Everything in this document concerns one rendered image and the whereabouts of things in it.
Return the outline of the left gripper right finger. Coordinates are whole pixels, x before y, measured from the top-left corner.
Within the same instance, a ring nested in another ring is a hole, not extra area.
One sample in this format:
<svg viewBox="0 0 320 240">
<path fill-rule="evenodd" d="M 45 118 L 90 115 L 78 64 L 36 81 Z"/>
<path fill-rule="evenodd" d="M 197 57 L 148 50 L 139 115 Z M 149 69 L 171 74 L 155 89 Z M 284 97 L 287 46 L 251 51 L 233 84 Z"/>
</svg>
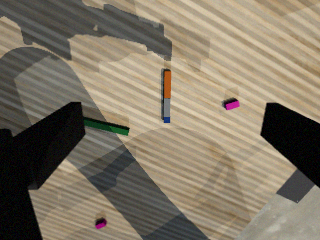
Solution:
<svg viewBox="0 0 320 240">
<path fill-rule="evenodd" d="M 260 136 L 320 188 L 320 123 L 266 103 Z"/>
</svg>

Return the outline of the orange rod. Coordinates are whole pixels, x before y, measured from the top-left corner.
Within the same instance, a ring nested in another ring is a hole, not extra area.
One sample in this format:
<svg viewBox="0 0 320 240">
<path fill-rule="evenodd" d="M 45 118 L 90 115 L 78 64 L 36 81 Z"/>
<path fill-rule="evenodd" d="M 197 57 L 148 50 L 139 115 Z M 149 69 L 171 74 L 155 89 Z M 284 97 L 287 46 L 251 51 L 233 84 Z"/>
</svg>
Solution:
<svg viewBox="0 0 320 240">
<path fill-rule="evenodd" d="M 171 71 L 164 71 L 164 98 L 171 98 Z"/>
</svg>

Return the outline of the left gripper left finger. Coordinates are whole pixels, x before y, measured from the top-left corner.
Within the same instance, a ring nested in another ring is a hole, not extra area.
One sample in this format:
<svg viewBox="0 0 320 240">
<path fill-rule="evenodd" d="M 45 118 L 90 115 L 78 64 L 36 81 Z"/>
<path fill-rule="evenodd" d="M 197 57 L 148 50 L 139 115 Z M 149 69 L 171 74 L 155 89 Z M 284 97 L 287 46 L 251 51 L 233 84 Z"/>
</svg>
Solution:
<svg viewBox="0 0 320 240">
<path fill-rule="evenodd" d="M 0 240 L 43 240 L 28 190 L 39 190 L 85 135 L 81 102 L 14 137 L 0 129 Z"/>
</svg>

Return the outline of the small magenta block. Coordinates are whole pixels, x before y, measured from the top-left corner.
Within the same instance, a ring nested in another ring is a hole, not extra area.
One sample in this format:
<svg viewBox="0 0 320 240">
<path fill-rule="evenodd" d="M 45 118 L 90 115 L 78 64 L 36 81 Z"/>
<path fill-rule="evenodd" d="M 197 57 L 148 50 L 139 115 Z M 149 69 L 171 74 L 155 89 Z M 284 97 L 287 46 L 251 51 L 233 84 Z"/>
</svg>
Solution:
<svg viewBox="0 0 320 240">
<path fill-rule="evenodd" d="M 230 110 L 230 109 L 234 109 L 234 108 L 240 107 L 239 101 L 237 99 L 225 102 L 224 106 L 225 106 L 226 110 Z"/>
<path fill-rule="evenodd" d="M 107 221 L 105 219 L 102 219 L 102 220 L 96 222 L 95 227 L 97 229 L 100 229 L 100 228 L 106 226 L 106 224 L 107 224 Z"/>
</svg>

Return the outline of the green rod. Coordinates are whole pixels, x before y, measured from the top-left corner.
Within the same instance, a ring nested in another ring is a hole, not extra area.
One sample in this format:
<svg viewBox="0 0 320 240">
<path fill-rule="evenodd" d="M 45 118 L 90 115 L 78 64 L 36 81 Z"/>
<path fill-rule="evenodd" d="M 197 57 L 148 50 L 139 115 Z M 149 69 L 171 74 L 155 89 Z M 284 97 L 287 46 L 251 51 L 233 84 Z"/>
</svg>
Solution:
<svg viewBox="0 0 320 240">
<path fill-rule="evenodd" d="M 94 120 L 86 117 L 83 117 L 83 119 L 84 119 L 84 126 L 89 126 L 89 127 L 128 136 L 130 128 L 99 121 L 99 120 Z"/>
</svg>

